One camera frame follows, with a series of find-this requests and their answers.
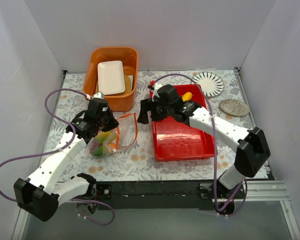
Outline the orange green mango toy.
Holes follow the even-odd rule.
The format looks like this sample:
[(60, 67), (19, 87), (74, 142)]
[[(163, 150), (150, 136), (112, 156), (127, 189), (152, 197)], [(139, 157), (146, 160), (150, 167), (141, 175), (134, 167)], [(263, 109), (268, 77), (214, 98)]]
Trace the orange green mango toy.
[(104, 156), (108, 155), (108, 153), (108, 149), (103, 145), (90, 149), (90, 154), (95, 158), (103, 158)]

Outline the yellow elongated mango toy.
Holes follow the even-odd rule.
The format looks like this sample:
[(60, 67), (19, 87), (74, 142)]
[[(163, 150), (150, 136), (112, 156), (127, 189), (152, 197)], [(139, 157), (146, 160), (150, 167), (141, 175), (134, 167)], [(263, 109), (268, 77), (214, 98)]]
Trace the yellow elongated mango toy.
[(182, 95), (182, 101), (187, 102), (190, 101), (193, 97), (193, 94), (191, 92), (186, 92), (185, 94)]

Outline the green yellow papaya toy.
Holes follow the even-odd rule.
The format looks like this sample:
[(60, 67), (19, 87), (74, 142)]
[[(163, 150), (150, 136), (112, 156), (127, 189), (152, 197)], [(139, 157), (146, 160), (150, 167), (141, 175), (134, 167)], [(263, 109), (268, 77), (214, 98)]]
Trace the green yellow papaya toy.
[(100, 131), (94, 138), (93, 142), (97, 144), (102, 144), (104, 142), (112, 142), (116, 139), (117, 134), (115, 130), (110, 130), (107, 132)]

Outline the clear zip top bag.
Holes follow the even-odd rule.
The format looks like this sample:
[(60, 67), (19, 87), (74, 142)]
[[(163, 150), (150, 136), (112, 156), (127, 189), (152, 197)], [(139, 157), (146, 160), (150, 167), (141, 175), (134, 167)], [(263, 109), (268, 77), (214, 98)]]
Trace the clear zip top bag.
[(126, 113), (116, 119), (119, 125), (110, 131), (102, 132), (93, 137), (86, 146), (88, 157), (103, 159), (116, 152), (125, 151), (134, 145), (138, 137), (137, 114)]

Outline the purple grape bunch toy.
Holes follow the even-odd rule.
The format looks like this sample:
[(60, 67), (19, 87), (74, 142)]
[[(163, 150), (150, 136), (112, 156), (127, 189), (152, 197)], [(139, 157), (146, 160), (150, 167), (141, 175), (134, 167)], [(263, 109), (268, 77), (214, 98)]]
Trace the purple grape bunch toy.
[(92, 155), (95, 148), (98, 146), (97, 143), (95, 143), (94, 141), (90, 142), (90, 145), (89, 145), (89, 153)]

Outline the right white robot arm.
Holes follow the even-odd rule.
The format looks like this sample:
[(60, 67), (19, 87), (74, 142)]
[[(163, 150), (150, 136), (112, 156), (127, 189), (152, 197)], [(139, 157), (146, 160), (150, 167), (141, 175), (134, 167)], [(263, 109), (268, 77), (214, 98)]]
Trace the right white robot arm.
[(179, 95), (177, 89), (160, 83), (152, 86), (153, 95), (140, 102), (137, 121), (148, 124), (172, 117), (176, 122), (201, 130), (220, 140), (235, 152), (234, 164), (219, 178), (217, 195), (227, 199), (235, 192), (235, 186), (245, 178), (253, 178), (271, 155), (262, 129), (247, 129), (234, 125), (220, 117), (213, 116), (199, 103), (186, 95)]

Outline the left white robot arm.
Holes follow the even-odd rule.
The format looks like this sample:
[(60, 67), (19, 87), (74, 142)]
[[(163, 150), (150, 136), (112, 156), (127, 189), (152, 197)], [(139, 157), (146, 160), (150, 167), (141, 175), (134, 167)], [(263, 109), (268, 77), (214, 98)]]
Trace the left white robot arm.
[(48, 221), (63, 203), (76, 197), (95, 199), (97, 181), (79, 173), (69, 181), (57, 181), (65, 168), (98, 134), (119, 125), (108, 102), (101, 93), (89, 100), (86, 110), (79, 112), (66, 128), (55, 153), (51, 154), (27, 179), (19, 178), (13, 185), (17, 205), (39, 220)]

